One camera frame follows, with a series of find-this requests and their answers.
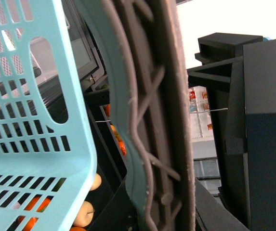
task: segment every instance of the white wall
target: white wall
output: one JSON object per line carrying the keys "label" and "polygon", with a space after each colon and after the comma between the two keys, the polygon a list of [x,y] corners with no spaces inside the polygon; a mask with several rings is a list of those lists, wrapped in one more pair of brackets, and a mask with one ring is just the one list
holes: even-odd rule
{"label": "white wall", "polygon": [[200,66],[197,39],[214,32],[276,39],[276,0],[193,0],[177,6],[186,68]]}

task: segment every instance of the apple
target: apple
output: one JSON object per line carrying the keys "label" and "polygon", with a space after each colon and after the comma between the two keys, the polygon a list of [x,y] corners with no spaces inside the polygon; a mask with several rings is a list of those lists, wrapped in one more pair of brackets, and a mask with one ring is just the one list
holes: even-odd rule
{"label": "apple", "polygon": [[93,182],[93,184],[91,186],[90,191],[93,191],[93,190],[97,189],[101,185],[101,181],[102,180],[101,180],[100,175],[98,173],[96,173],[95,179],[94,179],[94,182]]}
{"label": "apple", "polygon": [[73,225],[78,227],[85,227],[89,225],[94,216],[94,208],[92,204],[88,201],[84,201],[75,220]]}

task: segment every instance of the wire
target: wire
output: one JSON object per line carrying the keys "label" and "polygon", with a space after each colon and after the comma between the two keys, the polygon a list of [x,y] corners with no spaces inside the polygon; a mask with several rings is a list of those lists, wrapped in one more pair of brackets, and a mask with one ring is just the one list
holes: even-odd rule
{"label": "wire", "polygon": [[225,111],[225,110],[228,110],[228,108],[225,107],[225,108],[220,108],[220,109],[208,110],[208,111],[204,111],[204,112],[191,112],[191,114],[200,114],[200,113],[206,113],[206,112],[218,112],[218,111]]}
{"label": "wire", "polygon": [[101,121],[95,121],[96,123],[105,123],[105,122],[111,122],[111,119],[109,120],[101,120]]}

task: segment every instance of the light blue plastic basket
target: light blue plastic basket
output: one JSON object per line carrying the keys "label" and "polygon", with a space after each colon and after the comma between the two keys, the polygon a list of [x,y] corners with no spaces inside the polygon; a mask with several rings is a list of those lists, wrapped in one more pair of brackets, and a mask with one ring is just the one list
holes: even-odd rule
{"label": "light blue plastic basket", "polygon": [[[18,22],[11,18],[9,2],[15,5]],[[28,6],[31,20],[25,15]],[[11,45],[4,34],[11,37]],[[68,111],[64,124],[54,122],[40,96],[30,55],[35,37],[47,39],[54,54]],[[12,94],[9,81],[14,81],[18,95]],[[32,231],[68,231],[92,185],[97,161],[60,0],[0,0],[0,84],[7,92],[2,95],[0,90],[0,231],[8,230],[19,216],[26,218],[16,230],[36,217]],[[30,104],[35,111],[30,111]],[[66,180],[54,192],[60,178]],[[36,195],[41,195],[37,204],[24,210]],[[52,198],[50,204],[36,212],[46,197]],[[14,209],[18,201],[23,203]]]}

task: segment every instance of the glass window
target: glass window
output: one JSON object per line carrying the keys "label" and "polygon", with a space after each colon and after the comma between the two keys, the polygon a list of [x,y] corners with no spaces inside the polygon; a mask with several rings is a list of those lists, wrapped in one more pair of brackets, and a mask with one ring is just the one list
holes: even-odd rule
{"label": "glass window", "polygon": [[196,177],[203,177],[203,172],[202,172],[200,161],[197,161],[194,163],[194,170],[195,170]]}
{"label": "glass window", "polygon": [[203,160],[204,176],[219,176],[217,160]]}

